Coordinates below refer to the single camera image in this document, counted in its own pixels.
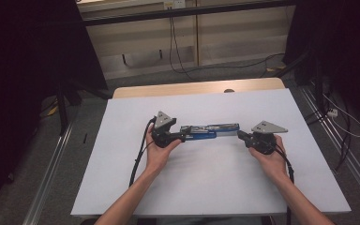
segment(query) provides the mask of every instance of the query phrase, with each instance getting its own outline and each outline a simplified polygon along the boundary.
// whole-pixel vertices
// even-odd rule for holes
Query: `metal bar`
[[[60,135],[63,135],[68,126],[68,116],[66,110],[66,101],[64,99],[63,94],[63,84],[60,82],[57,84],[57,103],[58,103],[58,112],[60,113],[60,122],[61,122],[61,130]]]
[[[318,108],[315,106],[315,98],[314,95],[309,91],[302,89],[302,94],[304,98],[306,99],[309,107],[312,111],[317,111]],[[321,113],[317,111],[317,118],[321,117]],[[321,125],[325,132],[328,134],[329,138],[332,140],[333,144],[335,145],[337,151],[341,154],[341,135],[338,132],[338,130],[335,128],[335,126],[332,124],[330,120],[325,120],[324,118],[321,120]],[[349,167],[350,171],[352,172],[352,175],[355,177],[355,180],[360,185],[360,163],[356,159],[355,155],[353,154],[352,149],[350,149],[349,155],[346,159],[347,166]]]
[[[42,212],[43,206],[48,198],[49,190],[51,188],[55,173],[57,171],[58,164],[60,162],[61,156],[63,155],[64,149],[66,148],[69,136],[71,134],[73,121],[76,118],[78,109],[74,113],[70,123],[67,126],[66,131],[63,135],[60,136],[56,148],[53,152],[52,159],[49,163],[48,169],[43,176],[43,179],[37,190],[37,194],[32,201],[31,207],[28,210],[25,220],[22,225],[35,225],[38,224],[40,214]]]
[[[229,4],[229,5],[220,5],[220,6],[211,6],[211,7],[186,7],[178,8],[172,10],[161,10],[161,11],[152,11],[144,13],[136,13],[129,15],[121,16],[109,16],[109,17],[99,17],[99,18],[90,18],[84,19],[83,21],[77,22],[51,22],[44,23],[42,26],[95,26],[95,25],[104,25],[112,23],[127,23],[127,22],[136,22],[136,21],[147,21],[147,20],[156,20],[164,19],[171,17],[183,17],[183,16],[193,16],[193,15],[203,15],[219,12],[230,12],[230,11],[241,11],[241,10],[251,10],[251,9],[260,9],[260,8],[278,8],[278,7],[287,7],[294,6],[300,0],[266,0],[266,1],[256,1],[248,3],[239,3],[239,4]]]

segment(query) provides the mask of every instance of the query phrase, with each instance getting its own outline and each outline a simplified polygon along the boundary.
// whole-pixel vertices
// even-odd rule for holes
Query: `metal bracket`
[[[175,123],[175,119],[171,119],[171,117],[169,115],[165,114],[162,111],[159,111],[157,113],[157,121],[155,123],[155,129],[159,129],[164,126],[167,126],[168,124],[172,123],[173,121]]]
[[[288,129],[263,120],[261,121],[260,124],[256,125],[252,129],[252,131],[262,134],[268,134],[268,133],[286,133],[288,132]]]

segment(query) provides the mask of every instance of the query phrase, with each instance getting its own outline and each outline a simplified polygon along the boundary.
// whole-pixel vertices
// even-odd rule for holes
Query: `hand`
[[[282,138],[278,135],[275,135],[277,140],[277,150],[281,152],[284,151],[284,155],[286,156],[285,148],[283,147]],[[258,152],[256,149],[250,147],[249,152],[252,156],[254,156],[261,164],[262,170],[264,173],[271,179],[281,179],[283,175],[288,177],[286,174],[286,165],[284,158],[277,152],[274,151],[271,155],[264,155]]]
[[[153,130],[153,126],[150,126],[147,131],[147,135],[145,137],[147,146],[147,166],[145,170],[147,172],[153,173],[154,175],[158,175],[162,169],[165,167],[166,162],[168,161],[169,154],[171,151],[177,147],[181,141],[175,140],[171,142],[165,148],[158,147],[153,140],[151,132]]]

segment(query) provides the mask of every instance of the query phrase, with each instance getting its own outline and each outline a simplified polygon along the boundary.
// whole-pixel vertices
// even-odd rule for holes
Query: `white paper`
[[[134,97],[108,102],[71,215],[101,215],[128,188],[148,121],[163,111],[185,125],[239,123],[246,132],[262,120],[282,133],[295,184],[321,211],[348,212],[334,176],[289,90]],[[145,167],[146,154],[136,178]],[[187,141],[146,192],[136,216],[265,215],[285,213],[286,203],[258,161],[236,136]]]

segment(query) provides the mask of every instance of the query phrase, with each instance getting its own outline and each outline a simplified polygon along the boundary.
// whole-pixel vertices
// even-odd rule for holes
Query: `dark curtain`
[[[360,1],[301,1],[294,13],[284,63],[309,52],[295,70],[299,84],[322,75],[360,112]]]
[[[38,127],[40,102],[73,79],[107,88],[73,0],[0,0],[0,187]]]

